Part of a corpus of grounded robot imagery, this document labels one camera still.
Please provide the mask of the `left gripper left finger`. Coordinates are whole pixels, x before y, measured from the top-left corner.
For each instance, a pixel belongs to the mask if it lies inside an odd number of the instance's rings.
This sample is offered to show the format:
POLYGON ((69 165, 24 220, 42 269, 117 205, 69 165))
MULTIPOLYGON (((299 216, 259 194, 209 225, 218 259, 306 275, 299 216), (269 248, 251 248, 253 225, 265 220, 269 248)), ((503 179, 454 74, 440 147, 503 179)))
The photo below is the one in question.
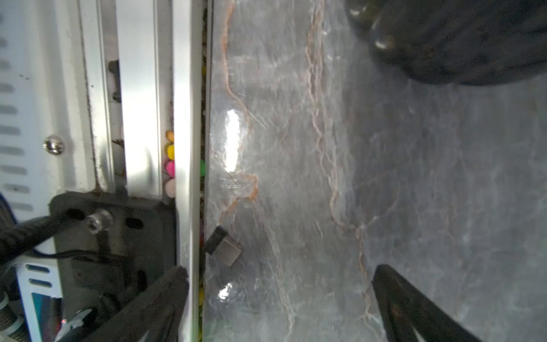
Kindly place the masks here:
POLYGON ((177 341, 189 292, 187 271, 174 266, 86 341, 177 341))

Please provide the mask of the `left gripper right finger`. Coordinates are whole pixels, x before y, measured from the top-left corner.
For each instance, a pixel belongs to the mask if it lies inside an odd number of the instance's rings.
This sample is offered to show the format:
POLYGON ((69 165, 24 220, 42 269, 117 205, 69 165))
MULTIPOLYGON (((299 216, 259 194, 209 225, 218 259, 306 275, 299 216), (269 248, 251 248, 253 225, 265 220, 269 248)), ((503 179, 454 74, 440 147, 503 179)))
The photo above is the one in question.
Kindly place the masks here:
POLYGON ((377 266, 373 289, 387 340, 479 342, 391 266, 377 266))

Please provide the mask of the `small usb mouse receiver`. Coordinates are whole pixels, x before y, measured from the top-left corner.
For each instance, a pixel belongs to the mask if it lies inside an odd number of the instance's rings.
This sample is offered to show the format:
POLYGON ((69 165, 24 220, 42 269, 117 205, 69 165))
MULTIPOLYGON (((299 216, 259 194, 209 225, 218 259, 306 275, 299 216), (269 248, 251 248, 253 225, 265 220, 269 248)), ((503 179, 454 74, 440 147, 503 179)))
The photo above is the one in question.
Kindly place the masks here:
POLYGON ((223 226, 217 226, 206 240, 204 250, 208 255, 231 267, 242 253, 242 245, 233 239, 223 226))

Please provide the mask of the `black wireless mouse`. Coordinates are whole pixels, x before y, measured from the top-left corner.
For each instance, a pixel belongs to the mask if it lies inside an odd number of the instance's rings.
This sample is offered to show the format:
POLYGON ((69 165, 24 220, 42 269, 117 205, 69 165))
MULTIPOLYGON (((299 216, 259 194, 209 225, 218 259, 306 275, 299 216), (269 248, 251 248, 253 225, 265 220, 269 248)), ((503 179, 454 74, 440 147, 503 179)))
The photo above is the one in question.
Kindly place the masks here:
POLYGON ((546 72, 545 1, 346 1, 380 63, 423 84, 496 86, 546 72))

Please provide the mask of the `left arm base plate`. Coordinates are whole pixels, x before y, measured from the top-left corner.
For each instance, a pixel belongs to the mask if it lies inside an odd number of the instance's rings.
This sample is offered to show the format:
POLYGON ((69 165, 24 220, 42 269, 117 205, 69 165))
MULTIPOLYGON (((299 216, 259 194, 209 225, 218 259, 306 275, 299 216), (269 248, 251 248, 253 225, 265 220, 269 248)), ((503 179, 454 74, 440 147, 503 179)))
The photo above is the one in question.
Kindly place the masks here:
POLYGON ((54 237, 66 321, 95 309, 103 325, 177 263, 172 202, 66 192, 49 209, 69 217, 54 237))

